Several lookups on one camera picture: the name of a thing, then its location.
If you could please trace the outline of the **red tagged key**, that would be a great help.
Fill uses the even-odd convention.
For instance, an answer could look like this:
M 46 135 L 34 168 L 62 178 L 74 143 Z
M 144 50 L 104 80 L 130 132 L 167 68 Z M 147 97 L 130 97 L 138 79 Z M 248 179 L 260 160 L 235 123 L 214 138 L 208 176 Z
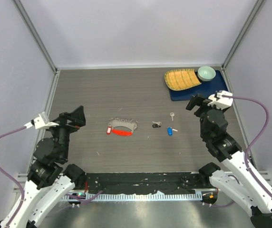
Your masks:
M 111 132 L 112 132 L 112 127 L 111 127 L 111 126 L 109 126 L 109 127 L 107 128 L 107 135 L 110 135 L 110 134 L 111 134 Z

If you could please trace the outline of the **light green bowl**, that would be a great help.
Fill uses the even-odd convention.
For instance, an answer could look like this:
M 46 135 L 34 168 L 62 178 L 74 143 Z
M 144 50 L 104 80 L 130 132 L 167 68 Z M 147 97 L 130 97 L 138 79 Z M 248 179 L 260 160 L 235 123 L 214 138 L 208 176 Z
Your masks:
M 198 68 L 197 76 L 201 81 L 211 81 L 216 76 L 216 71 L 210 66 L 201 66 Z

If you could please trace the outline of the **right aluminium frame post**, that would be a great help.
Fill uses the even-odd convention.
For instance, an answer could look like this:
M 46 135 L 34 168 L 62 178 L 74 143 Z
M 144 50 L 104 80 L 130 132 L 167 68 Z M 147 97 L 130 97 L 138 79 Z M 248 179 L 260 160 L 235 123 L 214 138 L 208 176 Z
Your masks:
M 266 0 L 256 0 L 253 8 L 250 11 L 246 21 L 244 22 L 237 38 L 235 39 L 227 57 L 225 58 L 222 69 L 225 70 L 230 61 L 232 60 L 233 56 L 235 55 L 237 49 L 239 48 L 240 44 L 242 43 L 243 39 L 245 38 L 246 34 L 248 33 L 249 29 L 251 28 L 253 22 L 255 21 L 256 17 L 258 16 L 259 12 L 263 8 Z

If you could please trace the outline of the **aluminium frame post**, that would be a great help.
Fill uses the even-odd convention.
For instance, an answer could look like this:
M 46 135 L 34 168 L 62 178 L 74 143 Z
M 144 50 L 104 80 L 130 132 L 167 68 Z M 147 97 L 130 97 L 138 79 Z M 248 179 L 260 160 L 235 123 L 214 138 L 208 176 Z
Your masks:
M 235 55 L 237 49 L 239 48 L 240 44 L 242 43 L 243 39 L 245 38 L 246 34 L 248 33 L 249 29 L 251 28 L 253 22 L 255 21 L 256 17 L 258 16 L 259 12 L 263 8 L 266 0 L 256 0 L 253 8 L 250 11 L 246 21 L 244 22 L 237 38 L 235 39 L 227 57 L 225 58 L 222 69 L 225 70 L 230 61 L 232 60 L 233 56 Z
M 57 67 L 54 64 L 50 54 L 48 53 L 39 33 L 37 32 L 31 18 L 29 17 L 25 7 L 23 6 L 22 2 L 20 0 L 12 0 L 12 3 L 14 4 L 15 8 L 17 9 L 18 13 L 20 14 L 22 20 L 24 21 L 27 29 L 29 30 L 31 36 L 33 37 L 35 43 L 37 44 L 38 48 L 42 52 L 42 55 L 44 56 L 45 60 L 47 61 L 49 67 L 51 68 L 52 72 L 54 74 L 57 73 Z

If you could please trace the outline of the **blue tagged key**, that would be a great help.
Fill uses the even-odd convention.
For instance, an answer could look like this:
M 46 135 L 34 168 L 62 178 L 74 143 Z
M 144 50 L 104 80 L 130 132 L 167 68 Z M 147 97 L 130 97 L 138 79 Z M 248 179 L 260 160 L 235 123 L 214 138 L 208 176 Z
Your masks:
M 177 129 L 174 129 L 174 128 L 172 128 L 172 127 L 168 127 L 167 128 L 167 134 L 169 135 L 169 136 L 173 136 L 173 133 L 174 132 L 178 132 L 178 130 Z

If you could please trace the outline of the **dark blue tray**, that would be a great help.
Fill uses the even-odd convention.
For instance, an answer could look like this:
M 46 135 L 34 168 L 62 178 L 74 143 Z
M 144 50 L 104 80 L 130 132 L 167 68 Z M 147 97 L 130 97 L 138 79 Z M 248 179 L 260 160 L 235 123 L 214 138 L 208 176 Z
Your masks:
M 216 70 L 216 76 L 213 80 L 202 82 L 198 86 L 182 91 L 174 91 L 169 89 L 169 94 L 172 101 L 187 101 L 196 94 L 201 94 L 204 97 L 209 97 L 216 91 L 220 90 L 229 91 L 221 72 L 219 70 Z

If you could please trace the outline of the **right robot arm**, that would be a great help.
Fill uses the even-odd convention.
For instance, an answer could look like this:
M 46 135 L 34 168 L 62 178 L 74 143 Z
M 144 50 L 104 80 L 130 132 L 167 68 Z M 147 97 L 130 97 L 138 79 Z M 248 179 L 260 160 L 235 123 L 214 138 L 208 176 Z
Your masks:
M 209 153 L 228 168 L 237 178 L 233 181 L 219 166 L 211 162 L 203 166 L 198 180 L 201 186 L 222 190 L 250 217 L 256 228 L 272 228 L 272 186 L 249 160 L 249 152 L 243 151 L 227 132 L 228 122 L 224 112 L 237 99 L 228 91 L 218 91 L 208 98 L 200 94 L 192 96 L 186 109 L 195 106 L 195 116 L 200 119 L 200 137 Z

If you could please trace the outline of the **plain silver key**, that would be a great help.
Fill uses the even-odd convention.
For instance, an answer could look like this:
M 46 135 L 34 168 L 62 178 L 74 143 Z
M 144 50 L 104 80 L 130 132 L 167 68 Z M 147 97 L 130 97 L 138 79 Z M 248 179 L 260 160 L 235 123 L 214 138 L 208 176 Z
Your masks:
M 170 116 L 171 116 L 171 121 L 173 121 L 174 120 L 174 113 L 170 113 Z

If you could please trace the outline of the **black tagged key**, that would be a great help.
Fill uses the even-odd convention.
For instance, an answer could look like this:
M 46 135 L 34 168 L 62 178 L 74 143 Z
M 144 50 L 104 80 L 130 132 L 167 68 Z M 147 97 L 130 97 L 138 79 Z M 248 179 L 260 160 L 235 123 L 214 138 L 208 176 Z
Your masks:
M 160 128 L 162 126 L 162 122 L 152 122 L 153 128 Z

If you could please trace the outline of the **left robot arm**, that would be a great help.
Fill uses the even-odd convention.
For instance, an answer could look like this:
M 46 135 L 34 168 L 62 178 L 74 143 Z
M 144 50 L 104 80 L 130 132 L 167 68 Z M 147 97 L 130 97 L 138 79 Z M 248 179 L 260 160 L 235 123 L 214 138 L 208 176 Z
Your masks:
M 0 135 L 0 139 L 34 127 L 46 130 L 51 137 L 41 139 L 33 153 L 27 180 L 21 185 L 0 167 L 0 171 L 19 188 L 21 195 L 10 213 L 0 221 L 0 228 L 37 228 L 59 200 L 72 189 L 81 189 L 85 184 L 85 172 L 75 164 L 63 169 L 68 162 L 70 135 L 86 125 L 84 107 L 80 105 L 72 112 L 63 112 L 49 120 L 45 112 L 11 132 Z

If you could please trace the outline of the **yellow woven bamboo plate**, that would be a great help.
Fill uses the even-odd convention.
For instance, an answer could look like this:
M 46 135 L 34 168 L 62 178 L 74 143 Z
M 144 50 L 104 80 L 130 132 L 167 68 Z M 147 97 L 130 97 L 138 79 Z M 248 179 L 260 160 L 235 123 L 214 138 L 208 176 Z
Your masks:
M 183 91 L 201 84 L 194 69 L 189 68 L 167 71 L 164 79 L 167 87 L 173 91 Z

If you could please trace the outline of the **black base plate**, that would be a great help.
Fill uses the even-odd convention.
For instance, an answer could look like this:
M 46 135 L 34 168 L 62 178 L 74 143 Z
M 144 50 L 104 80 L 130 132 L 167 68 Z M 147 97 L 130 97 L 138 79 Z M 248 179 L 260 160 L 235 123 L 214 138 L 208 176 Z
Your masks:
M 189 194 L 210 185 L 198 173 L 192 172 L 138 172 L 88 173 L 85 183 L 91 194 L 102 191 L 111 195 Z

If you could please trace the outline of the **left aluminium frame post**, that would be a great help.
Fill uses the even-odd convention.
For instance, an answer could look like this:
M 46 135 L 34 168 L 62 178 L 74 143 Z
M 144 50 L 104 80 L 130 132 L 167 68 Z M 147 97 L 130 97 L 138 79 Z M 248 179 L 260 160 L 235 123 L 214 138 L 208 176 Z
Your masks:
M 27 29 L 29 30 L 31 36 L 33 37 L 35 43 L 37 44 L 38 48 L 42 52 L 42 55 L 44 56 L 45 60 L 47 61 L 49 67 L 51 68 L 52 72 L 54 74 L 57 73 L 57 67 L 54 64 L 50 54 L 48 53 L 39 33 L 37 32 L 31 18 L 29 17 L 25 7 L 23 6 L 22 2 L 20 0 L 12 0 L 12 3 L 14 4 L 15 8 L 17 9 L 18 13 L 20 14 L 22 20 L 24 21 Z

